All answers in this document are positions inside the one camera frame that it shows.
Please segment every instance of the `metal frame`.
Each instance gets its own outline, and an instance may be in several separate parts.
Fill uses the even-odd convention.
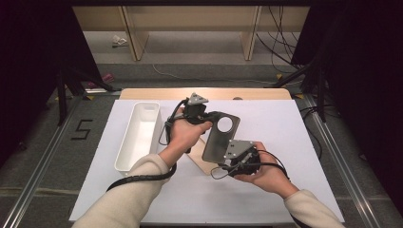
[[[42,178],[52,161],[53,155],[56,153],[64,133],[68,127],[69,121],[76,110],[76,107],[81,102],[82,97],[75,97],[70,105],[71,110],[68,112],[65,121],[58,125],[52,139],[50,140],[47,149],[45,150],[41,160],[38,162],[35,170],[29,178],[28,183],[24,187],[18,200],[12,206],[10,213],[3,224],[3,227],[17,227],[27,211],[29,204],[35,194],[36,188],[41,182]]]
[[[305,103],[308,106],[316,106],[316,103],[310,94],[305,94]],[[335,162],[338,172],[346,184],[347,190],[355,203],[356,209],[361,216],[366,227],[381,227],[378,219],[374,214],[374,209],[364,195],[364,192],[358,185],[355,176],[344,159],[343,154],[337,146],[335,139],[332,136],[328,126],[324,123],[318,114],[314,113],[314,120],[319,129],[320,135],[326,142],[329,152]]]

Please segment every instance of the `person's left hand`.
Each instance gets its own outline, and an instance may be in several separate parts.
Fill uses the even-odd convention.
[[[177,111],[177,114],[180,113],[183,113],[182,107]],[[193,125],[187,120],[175,121],[171,128],[171,142],[160,153],[160,156],[171,167],[184,152],[196,144],[201,134],[210,129],[212,125],[211,122]]]

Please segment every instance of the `circular hole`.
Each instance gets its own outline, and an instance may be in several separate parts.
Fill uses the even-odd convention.
[[[232,128],[232,120],[228,117],[222,117],[217,123],[220,132],[228,132]]]

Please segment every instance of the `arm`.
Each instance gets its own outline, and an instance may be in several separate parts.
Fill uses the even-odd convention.
[[[266,150],[256,142],[257,150]],[[273,156],[259,152],[261,162],[277,163]],[[255,175],[237,175],[235,179],[255,184],[262,190],[276,193],[300,227],[343,227],[336,215],[308,190],[299,190],[276,167],[261,166]]]
[[[210,122],[192,125],[186,120],[177,120],[171,129],[170,144],[159,155],[150,154],[138,160],[129,176],[167,173],[211,126]],[[117,186],[99,198],[73,227],[139,227],[165,182],[167,180],[138,181]]]

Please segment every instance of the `white paper sheet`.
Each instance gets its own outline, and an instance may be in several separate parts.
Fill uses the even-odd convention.
[[[137,102],[141,101],[115,102],[70,220],[79,218],[112,182],[122,177],[113,164],[130,111]],[[163,120],[178,103],[155,102],[161,105]],[[312,191],[344,221],[294,101],[210,101],[206,111],[240,117],[235,140],[263,142],[281,159],[296,186]],[[293,220],[279,196],[230,177],[214,180],[187,156],[178,161],[177,173],[163,186],[143,219],[143,223],[170,225],[290,222]]]

